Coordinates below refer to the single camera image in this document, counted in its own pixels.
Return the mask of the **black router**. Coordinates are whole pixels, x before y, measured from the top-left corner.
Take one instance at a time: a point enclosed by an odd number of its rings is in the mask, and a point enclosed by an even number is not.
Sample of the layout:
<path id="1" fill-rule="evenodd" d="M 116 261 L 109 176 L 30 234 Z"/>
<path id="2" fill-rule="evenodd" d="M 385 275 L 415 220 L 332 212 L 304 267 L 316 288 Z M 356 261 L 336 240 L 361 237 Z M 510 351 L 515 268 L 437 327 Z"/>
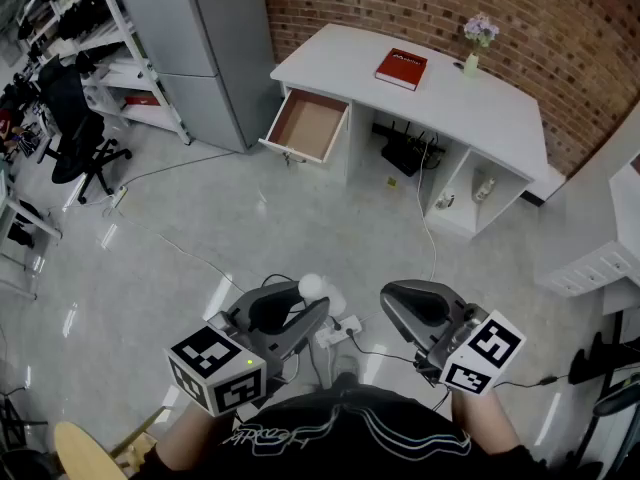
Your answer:
<path id="1" fill-rule="evenodd" d="M 395 122 L 391 127 L 374 123 L 372 132 L 387 140 L 381 149 L 381 156 L 406 176 L 413 177 L 424 169 L 436 169 L 446 150 L 439 145 L 438 133 L 433 133 L 429 138 L 425 136 L 425 130 L 418 135 L 411 135 L 409 127 L 410 122 L 401 132 L 395 128 Z"/>

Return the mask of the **person's grey shoe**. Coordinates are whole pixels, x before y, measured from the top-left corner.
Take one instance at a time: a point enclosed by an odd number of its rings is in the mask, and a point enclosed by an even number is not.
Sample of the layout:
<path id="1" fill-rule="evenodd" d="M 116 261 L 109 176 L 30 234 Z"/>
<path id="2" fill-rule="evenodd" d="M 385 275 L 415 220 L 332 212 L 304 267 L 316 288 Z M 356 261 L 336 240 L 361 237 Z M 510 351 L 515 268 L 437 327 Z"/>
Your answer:
<path id="1" fill-rule="evenodd" d="M 358 360 L 351 355 L 339 356 L 334 364 L 334 383 L 339 385 L 357 385 L 360 377 Z"/>

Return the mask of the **white shelf rack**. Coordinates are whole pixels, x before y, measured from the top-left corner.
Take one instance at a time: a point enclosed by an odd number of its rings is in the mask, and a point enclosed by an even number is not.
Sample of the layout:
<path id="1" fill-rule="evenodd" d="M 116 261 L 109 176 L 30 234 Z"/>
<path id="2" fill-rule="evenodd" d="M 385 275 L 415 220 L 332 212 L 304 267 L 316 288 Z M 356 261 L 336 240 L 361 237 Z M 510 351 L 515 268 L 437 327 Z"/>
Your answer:
<path id="1" fill-rule="evenodd" d="M 24 0 L 17 25 L 37 70 L 53 58 L 81 62 L 91 109 L 192 142 L 122 0 Z"/>

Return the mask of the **grey refrigerator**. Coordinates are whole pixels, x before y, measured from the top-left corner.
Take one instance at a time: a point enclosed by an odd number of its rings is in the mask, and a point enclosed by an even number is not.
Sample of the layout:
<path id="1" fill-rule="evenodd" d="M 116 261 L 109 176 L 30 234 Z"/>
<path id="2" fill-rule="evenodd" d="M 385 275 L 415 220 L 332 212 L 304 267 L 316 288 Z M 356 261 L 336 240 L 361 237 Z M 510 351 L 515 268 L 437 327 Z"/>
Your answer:
<path id="1" fill-rule="evenodd" d="M 281 104 L 265 0 L 123 0 L 189 136 L 245 153 Z"/>

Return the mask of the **white cabinet with small drawers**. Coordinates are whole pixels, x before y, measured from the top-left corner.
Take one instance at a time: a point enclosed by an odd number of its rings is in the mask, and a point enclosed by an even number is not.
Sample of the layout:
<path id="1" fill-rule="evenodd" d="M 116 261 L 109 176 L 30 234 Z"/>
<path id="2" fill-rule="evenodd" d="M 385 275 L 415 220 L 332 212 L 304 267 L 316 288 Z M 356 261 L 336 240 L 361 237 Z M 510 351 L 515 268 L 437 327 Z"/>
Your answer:
<path id="1" fill-rule="evenodd" d="M 640 289 L 640 102 L 539 210 L 534 281 L 565 298 Z"/>

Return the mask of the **black office chair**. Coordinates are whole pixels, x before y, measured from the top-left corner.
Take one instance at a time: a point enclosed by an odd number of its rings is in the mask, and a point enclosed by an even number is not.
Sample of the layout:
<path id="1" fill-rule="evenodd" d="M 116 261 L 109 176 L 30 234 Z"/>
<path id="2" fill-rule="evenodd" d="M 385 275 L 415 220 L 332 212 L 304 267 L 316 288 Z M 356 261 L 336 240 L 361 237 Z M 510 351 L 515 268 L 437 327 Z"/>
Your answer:
<path id="1" fill-rule="evenodd" d="M 114 191 L 106 183 L 103 167 L 121 157 L 130 160 L 132 152 L 121 149 L 117 140 L 104 137 L 104 118 L 89 107 L 75 65 L 64 65 L 54 57 L 40 70 L 38 86 L 40 101 L 57 126 L 59 142 L 53 148 L 53 136 L 49 134 L 38 150 L 37 162 L 46 156 L 55 160 L 51 180 L 57 185 L 83 177 L 77 196 L 81 205 L 87 203 L 85 194 L 94 179 L 106 196 L 112 196 Z"/>

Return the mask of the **white desk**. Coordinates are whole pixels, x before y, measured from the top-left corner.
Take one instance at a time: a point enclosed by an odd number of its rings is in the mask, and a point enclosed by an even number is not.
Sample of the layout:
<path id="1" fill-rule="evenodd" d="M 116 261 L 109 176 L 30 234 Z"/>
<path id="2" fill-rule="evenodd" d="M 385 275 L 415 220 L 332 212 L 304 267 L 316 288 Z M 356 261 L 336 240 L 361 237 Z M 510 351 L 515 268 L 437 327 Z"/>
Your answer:
<path id="1" fill-rule="evenodd" d="M 393 48 L 428 60 L 416 91 L 375 78 Z M 287 89 L 348 102 L 352 142 L 364 140 L 375 111 L 449 139 L 421 209 L 426 225 L 436 232 L 469 241 L 531 186 L 549 185 L 537 101 L 486 72 L 465 76 L 445 54 L 328 24 L 282 61 L 271 77 Z M 473 193 L 489 177 L 496 179 L 494 189 L 477 204 Z M 455 190 L 455 201 L 437 210 L 434 204 L 446 187 Z"/>

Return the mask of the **purple flowers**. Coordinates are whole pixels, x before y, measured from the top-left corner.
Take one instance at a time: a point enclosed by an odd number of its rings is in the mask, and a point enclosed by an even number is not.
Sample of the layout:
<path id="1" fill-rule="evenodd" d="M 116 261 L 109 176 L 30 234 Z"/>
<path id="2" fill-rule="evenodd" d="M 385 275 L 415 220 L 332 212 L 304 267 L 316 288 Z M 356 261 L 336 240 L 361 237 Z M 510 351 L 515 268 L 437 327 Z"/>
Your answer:
<path id="1" fill-rule="evenodd" d="M 485 13 L 471 17 L 463 27 L 464 36 L 472 42 L 475 55 L 487 49 L 500 33 L 500 28 L 491 22 Z"/>

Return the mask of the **round wooden stool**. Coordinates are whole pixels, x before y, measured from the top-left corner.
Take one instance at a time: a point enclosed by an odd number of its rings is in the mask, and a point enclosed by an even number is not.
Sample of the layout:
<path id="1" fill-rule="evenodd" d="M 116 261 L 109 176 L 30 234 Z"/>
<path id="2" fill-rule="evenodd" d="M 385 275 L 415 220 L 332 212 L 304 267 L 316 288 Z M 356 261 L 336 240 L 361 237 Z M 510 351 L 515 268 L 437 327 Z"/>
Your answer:
<path id="1" fill-rule="evenodd" d="M 156 443 L 149 428 L 172 410 L 172 406 L 161 406 L 111 450 L 105 449 L 78 425 L 58 423 L 54 444 L 64 474 L 68 480 L 130 480 Z"/>

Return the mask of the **white drawer with brown inside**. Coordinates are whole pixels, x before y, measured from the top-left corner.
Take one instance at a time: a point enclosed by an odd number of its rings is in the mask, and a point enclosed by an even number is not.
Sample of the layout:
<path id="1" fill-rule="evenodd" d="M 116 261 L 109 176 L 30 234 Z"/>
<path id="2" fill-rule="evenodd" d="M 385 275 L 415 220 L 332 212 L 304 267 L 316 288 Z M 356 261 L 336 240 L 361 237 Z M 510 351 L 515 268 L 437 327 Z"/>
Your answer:
<path id="1" fill-rule="evenodd" d="M 259 142 L 276 153 L 324 164 L 346 130 L 348 115 L 349 104 L 344 101 L 293 88 Z"/>

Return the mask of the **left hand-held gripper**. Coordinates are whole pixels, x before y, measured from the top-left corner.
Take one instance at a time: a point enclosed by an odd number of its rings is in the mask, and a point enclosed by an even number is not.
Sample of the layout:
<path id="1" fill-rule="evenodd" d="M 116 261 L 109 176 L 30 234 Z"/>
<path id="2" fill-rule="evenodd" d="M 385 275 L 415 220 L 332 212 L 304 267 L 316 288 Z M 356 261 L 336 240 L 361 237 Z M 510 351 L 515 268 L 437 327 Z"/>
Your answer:
<path id="1" fill-rule="evenodd" d="M 328 317 L 328 297 L 299 303 L 296 281 L 246 292 L 166 351 L 177 387 L 212 416 L 262 407 L 287 384 L 284 363 Z"/>

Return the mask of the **black metal stand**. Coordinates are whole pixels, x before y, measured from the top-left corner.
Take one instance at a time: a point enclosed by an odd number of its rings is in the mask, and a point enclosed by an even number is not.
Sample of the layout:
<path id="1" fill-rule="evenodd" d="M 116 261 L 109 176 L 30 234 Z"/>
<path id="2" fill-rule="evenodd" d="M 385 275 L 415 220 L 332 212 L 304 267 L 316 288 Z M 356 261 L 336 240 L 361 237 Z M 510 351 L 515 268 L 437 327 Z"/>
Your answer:
<path id="1" fill-rule="evenodd" d="M 589 423 L 568 457 L 580 480 L 640 479 L 640 307 L 612 318 L 610 339 L 597 333 L 571 365 L 577 384 L 599 383 Z"/>

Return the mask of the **red book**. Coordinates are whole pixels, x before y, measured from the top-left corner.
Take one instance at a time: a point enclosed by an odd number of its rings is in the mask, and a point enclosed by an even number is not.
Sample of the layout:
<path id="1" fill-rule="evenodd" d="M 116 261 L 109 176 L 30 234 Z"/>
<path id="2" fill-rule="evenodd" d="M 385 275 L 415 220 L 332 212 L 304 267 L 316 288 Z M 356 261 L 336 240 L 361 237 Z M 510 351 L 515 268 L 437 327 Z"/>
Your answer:
<path id="1" fill-rule="evenodd" d="M 428 60 L 424 57 L 393 48 L 374 73 L 378 80 L 416 91 Z"/>

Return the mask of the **white side table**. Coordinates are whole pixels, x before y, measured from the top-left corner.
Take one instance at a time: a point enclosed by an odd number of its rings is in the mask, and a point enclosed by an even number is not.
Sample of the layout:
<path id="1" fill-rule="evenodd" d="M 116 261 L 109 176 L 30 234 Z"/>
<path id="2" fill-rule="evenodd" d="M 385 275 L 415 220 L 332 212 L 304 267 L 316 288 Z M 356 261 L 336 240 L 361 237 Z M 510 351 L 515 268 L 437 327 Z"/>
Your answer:
<path id="1" fill-rule="evenodd" d="M 60 240 L 62 238 L 62 233 L 59 229 L 49 225 L 45 220 L 37 217 L 34 212 L 29 211 L 20 204 L 5 167 L 0 165 L 0 261 L 8 261 L 26 270 L 27 267 L 25 264 L 14 260 L 2 252 L 2 246 L 8 239 L 10 228 L 17 215 L 20 215 L 27 222 L 43 230 L 55 239 Z"/>

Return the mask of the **person's black shirt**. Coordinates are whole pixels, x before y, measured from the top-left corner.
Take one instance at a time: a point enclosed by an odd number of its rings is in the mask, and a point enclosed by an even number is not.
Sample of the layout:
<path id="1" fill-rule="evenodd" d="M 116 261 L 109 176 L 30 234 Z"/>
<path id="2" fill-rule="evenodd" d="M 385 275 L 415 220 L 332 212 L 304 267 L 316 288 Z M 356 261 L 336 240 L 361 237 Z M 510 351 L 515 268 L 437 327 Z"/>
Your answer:
<path id="1" fill-rule="evenodd" d="M 552 480 L 521 443 L 489 455 L 451 418 L 393 391 L 339 385 L 261 410 L 192 470 L 154 447 L 131 480 Z"/>

